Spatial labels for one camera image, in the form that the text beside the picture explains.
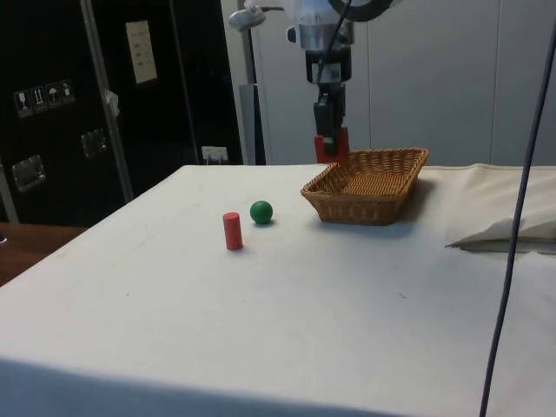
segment label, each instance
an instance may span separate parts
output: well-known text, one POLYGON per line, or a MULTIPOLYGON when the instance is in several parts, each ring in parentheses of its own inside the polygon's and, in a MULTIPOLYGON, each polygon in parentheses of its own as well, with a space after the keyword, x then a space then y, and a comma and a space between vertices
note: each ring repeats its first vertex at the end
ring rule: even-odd
POLYGON ((146 83, 158 78, 156 73, 153 45, 150 41, 149 22, 131 22, 125 24, 128 31, 131 63, 136 76, 136 83, 146 83))
POLYGON ((20 119, 33 115, 33 106, 28 90, 16 91, 14 93, 14 100, 16 102, 17 115, 20 119))
POLYGON ((73 84, 71 83, 71 80, 62 80, 60 82, 59 92, 60 97, 62 98, 62 103, 73 103, 76 100, 76 94, 73 90, 73 84))
POLYGON ((62 97, 60 96, 60 86, 58 83, 46 84, 44 89, 51 109, 62 105, 62 97))
POLYGON ((49 109, 48 99, 44 93, 44 87, 41 85, 30 90, 31 101, 35 113, 40 113, 49 109))

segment folded cloth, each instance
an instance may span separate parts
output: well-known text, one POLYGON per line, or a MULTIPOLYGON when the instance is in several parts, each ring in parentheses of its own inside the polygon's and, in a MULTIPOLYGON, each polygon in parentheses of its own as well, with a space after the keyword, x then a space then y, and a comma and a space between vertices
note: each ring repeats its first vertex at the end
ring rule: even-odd
MULTIPOLYGON (((447 246, 507 252, 522 169, 477 164, 462 171, 453 191, 447 246)), ((518 251, 556 255, 556 167, 532 170, 518 251)))

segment wooden table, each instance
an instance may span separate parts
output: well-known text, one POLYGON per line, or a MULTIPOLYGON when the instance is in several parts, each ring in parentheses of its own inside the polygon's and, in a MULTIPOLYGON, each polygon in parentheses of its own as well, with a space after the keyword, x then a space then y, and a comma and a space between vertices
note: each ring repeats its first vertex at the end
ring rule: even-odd
POLYGON ((85 230, 87 229, 0 223, 0 235, 8 239, 0 244, 0 287, 85 230))

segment red cylinder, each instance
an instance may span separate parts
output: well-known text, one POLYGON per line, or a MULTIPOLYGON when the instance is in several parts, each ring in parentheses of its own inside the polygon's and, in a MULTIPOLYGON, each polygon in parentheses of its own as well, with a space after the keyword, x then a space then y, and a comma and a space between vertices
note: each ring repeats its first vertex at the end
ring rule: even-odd
POLYGON ((224 233, 226 235, 226 248, 228 248, 228 250, 239 250, 243 248, 242 224, 239 214, 227 213, 224 215, 224 233))

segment white paper sign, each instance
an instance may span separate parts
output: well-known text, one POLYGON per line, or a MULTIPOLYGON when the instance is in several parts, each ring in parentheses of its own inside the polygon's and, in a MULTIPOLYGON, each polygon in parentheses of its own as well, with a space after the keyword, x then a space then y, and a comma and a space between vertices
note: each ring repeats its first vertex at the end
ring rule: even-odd
POLYGON ((128 31, 129 50, 131 51, 131 62, 136 75, 136 83, 146 83, 155 80, 156 74, 155 56, 153 45, 150 41, 149 22, 126 23, 128 31))

